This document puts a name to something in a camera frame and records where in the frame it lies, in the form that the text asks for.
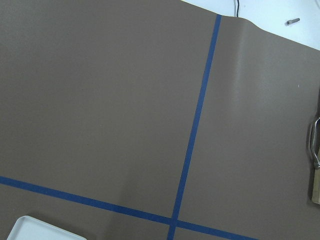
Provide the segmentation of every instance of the white surface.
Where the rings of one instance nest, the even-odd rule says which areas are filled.
[[[183,0],[224,16],[236,15],[237,0]],[[286,39],[320,50],[320,0],[239,0],[239,17]],[[285,25],[288,20],[300,21]]]
[[[7,240],[86,240],[44,221],[30,216],[20,217]]]

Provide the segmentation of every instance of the black wire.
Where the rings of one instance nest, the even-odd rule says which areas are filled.
[[[238,2],[238,6],[236,7],[236,17],[238,18],[239,17],[239,0],[236,0]]]

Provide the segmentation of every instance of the blue tape line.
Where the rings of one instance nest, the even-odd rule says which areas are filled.
[[[238,234],[230,233],[230,232],[227,232],[227,231],[214,229],[214,228],[207,227],[207,226],[201,226],[201,225],[193,224],[193,223],[186,222],[186,221],[178,220],[177,223],[176,223],[176,226],[178,228],[188,229],[188,230],[192,230],[192,231],[195,231],[195,232],[199,232],[199,233],[203,233],[203,234],[209,234],[209,235],[213,235],[213,236],[217,236],[217,237],[225,238],[225,239],[230,239],[230,240],[257,240],[256,238],[251,238],[251,237],[248,237],[248,236],[242,236],[242,235],[238,235]]]
[[[177,190],[177,194],[176,194],[176,198],[175,198],[175,203],[174,203],[174,207],[173,207],[173,212],[172,212],[172,222],[169,227],[167,240],[173,240],[174,236],[175,236],[175,230],[176,230],[178,216],[179,216],[181,203],[182,203],[182,198],[183,198],[184,190],[185,190],[185,186],[186,186],[191,157],[192,157],[192,153],[194,150],[196,135],[197,135],[200,116],[201,116],[201,111],[202,111],[202,107],[203,107],[204,99],[205,99],[205,95],[206,95],[206,89],[207,89],[210,69],[211,69],[213,58],[214,58],[220,23],[221,23],[221,15],[218,14],[216,16],[215,23],[214,23],[214,29],[213,29],[213,33],[212,33],[212,37],[211,37],[209,53],[208,53],[208,56],[206,59],[205,69],[204,69],[204,73],[203,73],[203,77],[202,77],[201,89],[200,89],[198,102],[197,102],[196,109],[195,109],[191,133],[190,133],[190,137],[189,137],[189,143],[188,143],[188,147],[186,149],[184,164],[183,164],[180,182],[179,182],[179,186],[178,186],[178,190]]]
[[[171,222],[172,222],[171,218],[168,218],[165,216],[160,216],[160,215],[148,213],[145,211],[135,210],[132,208],[119,206],[119,205],[111,204],[108,202],[99,201],[92,198],[67,193],[64,191],[54,190],[48,187],[39,186],[39,185],[24,182],[24,181],[18,181],[15,179],[4,177],[4,176],[0,176],[0,184],[31,191],[38,194],[47,195],[47,196],[58,198],[58,199],[63,199],[63,200],[67,200],[67,201],[71,201],[79,204],[88,205],[88,206],[99,208],[99,209],[109,210],[109,211],[124,214],[124,215],[146,219],[146,220],[150,220],[150,221],[161,223],[161,224],[171,225]],[[227,231],[217,230],[214,228],[201,226],[201,225],[180,221],[180,220],[176,222],[176,227],[203,233],[203,234],[218,236],[225,239],[231,239],[231,240],[257,240],[247,236],[241,236],[241,235],[237,235]]]
[[[64,191],[54,190],[48,187],[38,186],[31,183],[14,180],[4,176],[0,176],[0,184],[15,187],[18,189],[28,190],[38,194],[44,194],[44,195],[51,196],[58,199],[64,199],[71,202],[88,205],[98,209],[109,210],[109,211],[120,213],[120,214],[125,214],[125,215],[129,215],[129,216],[133,216],[141,219],[146,219],[146,220],[150,220],[150,221],[161,223],[161,224],[169,225],[171,222],[171,219],[169,217],[152,214],[145,211],[135,210],[132,208],[119,206],[119,205],[111,204],[108,202],[99,201],[92,198],[67,193]]]

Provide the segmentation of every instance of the wooden block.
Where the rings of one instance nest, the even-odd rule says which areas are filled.
[[[320,204],[320,169],[314,171],[312,202]]]

